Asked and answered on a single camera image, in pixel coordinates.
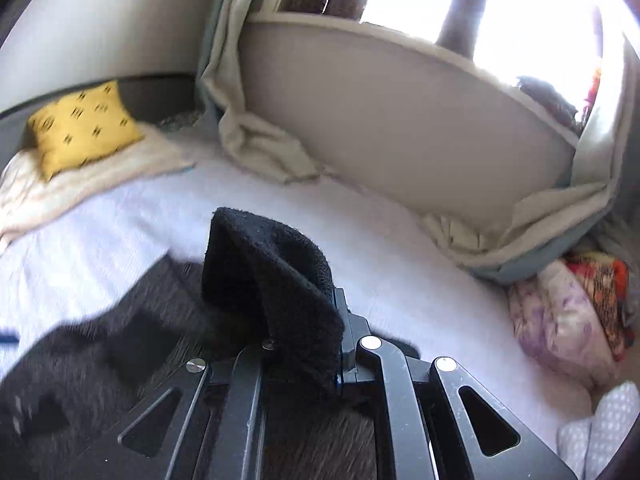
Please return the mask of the beige right curtain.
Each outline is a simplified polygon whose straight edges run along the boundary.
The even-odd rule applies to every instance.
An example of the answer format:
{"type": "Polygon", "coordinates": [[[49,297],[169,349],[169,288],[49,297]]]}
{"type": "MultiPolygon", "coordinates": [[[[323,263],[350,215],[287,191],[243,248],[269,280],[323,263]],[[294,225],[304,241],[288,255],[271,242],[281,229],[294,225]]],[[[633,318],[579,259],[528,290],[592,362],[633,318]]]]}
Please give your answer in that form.
{"type": "Polygon", "coordinates": [[[584,133],[570,184],[529,195],[506,224],[484,231],[440,214],[422,223],[438,249],[477,278],[509,285],[541,271],[567,252],[613,208],[631,179],[629,152],[639,145],[639,58],[625,47],[622,107],[616,125],[600,138],[584,133]]]}

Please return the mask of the grey black knit jacket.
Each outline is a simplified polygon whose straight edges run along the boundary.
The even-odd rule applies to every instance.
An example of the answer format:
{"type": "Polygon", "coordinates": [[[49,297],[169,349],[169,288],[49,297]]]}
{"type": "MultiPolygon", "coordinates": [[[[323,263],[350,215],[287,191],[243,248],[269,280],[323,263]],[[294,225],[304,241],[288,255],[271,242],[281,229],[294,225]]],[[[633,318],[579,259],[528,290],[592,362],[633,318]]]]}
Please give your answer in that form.
{"type": "Polygon", "coordinates": [[[247,211],[213,215],[205,258],[163,257],[92,320],[39,339],[1,383],[1,474],[59,479],[70,461],[192,358],[273,339],[296,371],[273,403],[269,479],[372,479],[372,424],[333,400],[343,325],[322,251],[247,211]]]}

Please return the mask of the orange patterned folded blanket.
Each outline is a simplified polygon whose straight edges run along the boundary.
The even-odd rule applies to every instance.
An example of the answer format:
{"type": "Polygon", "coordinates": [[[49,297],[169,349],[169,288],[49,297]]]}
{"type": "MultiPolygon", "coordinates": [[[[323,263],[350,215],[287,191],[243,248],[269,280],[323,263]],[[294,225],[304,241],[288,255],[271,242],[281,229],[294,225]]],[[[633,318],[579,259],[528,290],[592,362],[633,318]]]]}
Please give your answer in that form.
{"type": "Polygon", "coordinates": [[[623,361],[628,348],[623,317],[628,289],[626,264],[604,252],[572,252],[565,257],[565,264],[585,289],[602,325],[614,360],[623,361]]]}

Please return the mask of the dark item on windowsill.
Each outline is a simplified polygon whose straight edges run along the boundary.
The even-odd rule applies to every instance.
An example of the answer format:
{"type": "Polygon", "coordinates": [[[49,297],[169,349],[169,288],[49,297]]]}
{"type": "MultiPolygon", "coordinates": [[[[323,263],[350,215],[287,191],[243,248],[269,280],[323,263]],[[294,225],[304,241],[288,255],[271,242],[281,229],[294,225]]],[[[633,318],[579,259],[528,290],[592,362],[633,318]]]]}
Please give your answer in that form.
{"type": "Polygon", "coordinates": [[[577,108],[564,99],[552,84],[534,77],[521,76],[518,77],[516,86],[540,104],[562,126],[570,129],[576,126],[577,108]]]}

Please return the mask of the beige left curtain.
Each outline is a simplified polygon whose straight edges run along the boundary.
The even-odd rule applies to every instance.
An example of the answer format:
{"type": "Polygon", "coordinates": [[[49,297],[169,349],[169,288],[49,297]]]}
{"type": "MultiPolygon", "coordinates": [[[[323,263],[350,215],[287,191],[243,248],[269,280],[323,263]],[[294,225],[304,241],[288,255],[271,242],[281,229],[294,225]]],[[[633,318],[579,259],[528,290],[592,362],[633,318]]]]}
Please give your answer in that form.
{"type": "Polygon", "coordinates": [[[280,183],[319,177],[295,136],[246,106],[239,43],[251,3],[213,1],[196,72],[201,103],[216,118],[221,147],[238,165],[280,183]]]}

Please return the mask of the yellow patterned pillow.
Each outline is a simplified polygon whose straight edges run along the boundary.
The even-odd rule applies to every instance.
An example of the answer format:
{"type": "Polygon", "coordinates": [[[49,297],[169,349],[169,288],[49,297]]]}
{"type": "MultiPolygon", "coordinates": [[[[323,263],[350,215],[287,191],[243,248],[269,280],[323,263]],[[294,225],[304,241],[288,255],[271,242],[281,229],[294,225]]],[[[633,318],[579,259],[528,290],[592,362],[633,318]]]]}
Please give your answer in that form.
{"type": "Polygon", "coordinates": [[[116,80],[61,96],[32,114],[27,125],[46,180],[144,139],[124,107],[116,80]]]}

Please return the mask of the cream blanket on bed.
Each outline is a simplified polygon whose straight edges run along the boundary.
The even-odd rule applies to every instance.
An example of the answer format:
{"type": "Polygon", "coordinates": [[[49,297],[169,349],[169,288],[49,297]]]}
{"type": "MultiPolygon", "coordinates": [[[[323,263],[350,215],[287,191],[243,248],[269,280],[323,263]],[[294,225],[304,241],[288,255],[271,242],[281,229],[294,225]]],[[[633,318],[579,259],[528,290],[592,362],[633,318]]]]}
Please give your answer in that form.
{"type": "Polygon", "coordinates": [[[65,170],[49,181],[42,176],[35,150],[14,155],[1,175],[1,249],[96,194],[195,165],[159,128],[144,122],[141,129],[142,141],[86,166],[65,170]]]}

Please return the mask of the white polka dot bedding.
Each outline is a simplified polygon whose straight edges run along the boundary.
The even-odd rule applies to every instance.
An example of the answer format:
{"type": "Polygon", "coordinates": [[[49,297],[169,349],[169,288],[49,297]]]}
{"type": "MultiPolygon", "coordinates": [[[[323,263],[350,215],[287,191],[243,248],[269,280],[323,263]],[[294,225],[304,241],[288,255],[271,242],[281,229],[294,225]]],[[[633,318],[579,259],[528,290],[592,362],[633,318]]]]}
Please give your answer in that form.
{"type": "Polygon", "coordinates": [[[611,463],[639,416],[639,390],[624,382],[605,393],[591,417],[561,427],[556,450],[578,479],[595,479],[611,463]]]}

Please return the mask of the beige curtain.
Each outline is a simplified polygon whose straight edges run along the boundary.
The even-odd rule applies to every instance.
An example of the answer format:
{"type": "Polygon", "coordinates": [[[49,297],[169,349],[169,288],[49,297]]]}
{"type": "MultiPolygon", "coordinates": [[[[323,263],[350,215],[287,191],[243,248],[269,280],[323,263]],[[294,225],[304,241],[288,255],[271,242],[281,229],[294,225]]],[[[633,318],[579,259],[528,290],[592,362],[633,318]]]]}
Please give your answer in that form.
{"type": "Polygon", "coordinates": [[[251,3],[213,1],[196,72],[201,103],[216,118],[221,147],[238,165],[280,183],[319,177],[295,136],[246,106],[239,43],[251,3]]]}
{"type": "Polygon", "coordinates": [[[477,278],[509,285],[541,271],[567,252],[613,208],[631,179],[629,152],[639,145],[639,58],[625,47],[622,107],[616,125],[600,138],[584,133],[570,184],[529,195],[506,224],[484,231],[440,214],[422,223],[438,249],[477,278]]]}

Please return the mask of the white quilted bed sheet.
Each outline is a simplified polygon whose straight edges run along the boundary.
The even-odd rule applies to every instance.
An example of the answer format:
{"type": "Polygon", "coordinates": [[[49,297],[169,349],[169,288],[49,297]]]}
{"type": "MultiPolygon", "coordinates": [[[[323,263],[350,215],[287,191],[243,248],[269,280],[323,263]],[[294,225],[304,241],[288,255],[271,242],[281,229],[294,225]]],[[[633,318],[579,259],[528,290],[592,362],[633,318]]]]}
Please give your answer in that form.
{"type": "Polygon", "coordinates": [[[3,374],[47,334],[96,324],[94,348],[119,365],[111,382],[144,382],[189,336],[228,358],[271,342],[333,392],[348,367],[344,297],[382,339],[453,359],[521,434],[553,444],[590,414],[579,382],[523,353],[503,293],[440,254],[404,208],[328,178],[268,184],[194,128],[169,149],[186,169],[96,194],[4,245],[1,324],[18,347],[3,374]]]}

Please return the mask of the pink floral folded quilt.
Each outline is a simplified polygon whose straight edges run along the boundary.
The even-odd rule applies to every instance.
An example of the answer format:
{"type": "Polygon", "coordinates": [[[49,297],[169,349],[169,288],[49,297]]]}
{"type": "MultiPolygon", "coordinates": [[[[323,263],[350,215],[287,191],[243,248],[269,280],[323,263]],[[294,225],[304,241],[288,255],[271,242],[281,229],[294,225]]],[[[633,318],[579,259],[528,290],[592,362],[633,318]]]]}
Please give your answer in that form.
{"type": "Polygon", "coordinates": [[[561,260],[508,290],[514,335],[526,356],[580,382],[604,387],[617,366],[585,289],[561,260]]]}

